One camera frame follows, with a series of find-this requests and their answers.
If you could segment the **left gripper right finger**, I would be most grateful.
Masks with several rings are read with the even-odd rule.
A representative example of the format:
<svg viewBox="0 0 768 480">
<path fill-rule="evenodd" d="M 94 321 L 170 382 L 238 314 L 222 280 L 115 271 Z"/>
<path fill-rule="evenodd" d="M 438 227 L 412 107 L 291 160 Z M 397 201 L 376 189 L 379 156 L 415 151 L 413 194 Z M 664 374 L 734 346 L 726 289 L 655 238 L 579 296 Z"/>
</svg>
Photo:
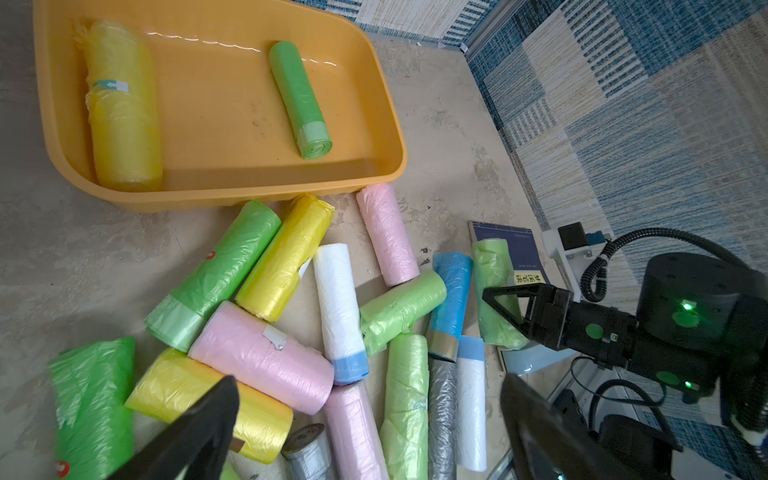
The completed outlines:
<svg viewBox="0 0 768 480">
<path fill-rule="evenodd" d="M 536 446 L 567 479 L 639 479 L 588 434 L 576 432 L 562 415 L 516 375 L 502 382 L 500 409 L 518 479 L 539 479 L 530 447 Z"/>
</svg>

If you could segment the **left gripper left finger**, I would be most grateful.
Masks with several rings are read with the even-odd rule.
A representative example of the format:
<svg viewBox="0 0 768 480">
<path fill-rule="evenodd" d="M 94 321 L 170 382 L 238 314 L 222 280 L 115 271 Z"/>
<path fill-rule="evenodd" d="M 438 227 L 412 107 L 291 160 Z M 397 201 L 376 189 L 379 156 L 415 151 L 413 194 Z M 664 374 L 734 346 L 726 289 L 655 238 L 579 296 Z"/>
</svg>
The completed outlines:
<svg viewBox="0 0 768 480">
<path fill-rule="evenodd" d="M 218 479 L 240 406 L 236 379 L 225 376 L 115 471 L 113 479 Z"/>
</svg>

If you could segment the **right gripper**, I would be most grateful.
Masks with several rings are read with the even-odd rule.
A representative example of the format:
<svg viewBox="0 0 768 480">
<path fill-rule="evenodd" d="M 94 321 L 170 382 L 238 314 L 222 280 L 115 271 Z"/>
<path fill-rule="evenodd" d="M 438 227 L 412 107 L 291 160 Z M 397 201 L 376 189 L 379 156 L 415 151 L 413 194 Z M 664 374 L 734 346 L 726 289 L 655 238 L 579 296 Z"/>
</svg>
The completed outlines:
<svg viewBox="0 0 768 480">
<path fill-rule="evenodd" d="M 529 299 L 526 313 L 519 299 Z M 614 307 L 575 302 L 569 290 L 533 283 L 488 287 L 482 300 L 526 339 L 574 350 L 609 367 L 629 364 L 636 317 Z"/>
</svg>

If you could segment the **thin dark green roll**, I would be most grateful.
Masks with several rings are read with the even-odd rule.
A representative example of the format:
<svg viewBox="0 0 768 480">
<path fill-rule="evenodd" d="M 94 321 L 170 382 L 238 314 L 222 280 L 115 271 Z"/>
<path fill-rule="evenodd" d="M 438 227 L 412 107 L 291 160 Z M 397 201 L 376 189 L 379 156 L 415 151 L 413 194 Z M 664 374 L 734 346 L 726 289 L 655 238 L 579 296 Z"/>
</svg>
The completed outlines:
<svg viewBox="0 0 768 480">
<path fill-rule="evenodd" d="M 317 159 L 327 155 L 333 142 L 298 48 L 280 41 L 268 56 L 301 156 Z"/>
</svg>

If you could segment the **large yellow bag roll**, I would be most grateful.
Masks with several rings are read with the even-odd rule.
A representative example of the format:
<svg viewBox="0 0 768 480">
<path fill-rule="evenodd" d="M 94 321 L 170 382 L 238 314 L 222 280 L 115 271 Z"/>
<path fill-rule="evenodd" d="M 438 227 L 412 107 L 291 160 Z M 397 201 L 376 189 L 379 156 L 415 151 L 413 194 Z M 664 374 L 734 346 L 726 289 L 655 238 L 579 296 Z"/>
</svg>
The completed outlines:
<svg viewBox="0 0 768 480">
<path fill-rule="evenodd" d="M 78 23 L 75 42 L 87 67 L 85 97 L 98 183 L 151 192 L 164 167 L 155 72 L 145 42 L 103 20 Z"/>
</svg>

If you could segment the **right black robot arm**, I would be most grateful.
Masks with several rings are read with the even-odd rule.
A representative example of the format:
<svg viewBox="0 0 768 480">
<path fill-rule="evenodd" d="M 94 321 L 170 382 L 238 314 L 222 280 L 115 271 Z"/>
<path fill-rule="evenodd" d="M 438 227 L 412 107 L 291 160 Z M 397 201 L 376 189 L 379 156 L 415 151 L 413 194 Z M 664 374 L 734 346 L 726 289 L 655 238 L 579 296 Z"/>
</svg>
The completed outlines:
<svg viewBox="0 0 768 480">
<path fill-rule="evenodd" d="M 644 238 L 688 243 L 646 266 L 635 313 L 607 307 L 611 258 Z M 486 287 L 481 298 L 529 340 L 573 350 L 601 368 L 619 367 L 677 390 L 686 404 L 718 395 L 720 417 L 767 464 L 767 278 L 724 247 L 670 228 L 643 228 L 607 241 L 586 267 L 577 291 L 545 283 Z M 691 473 L 692 456 L 675 438 L 661 401 L 640 387 L 631 403 L 656 419 L 638 420 L 597 407 L 615 380 L 592 391 L 584 425 L 508 377 L 501 407 L 519 479 L 675 479 Z"/>
</svg>

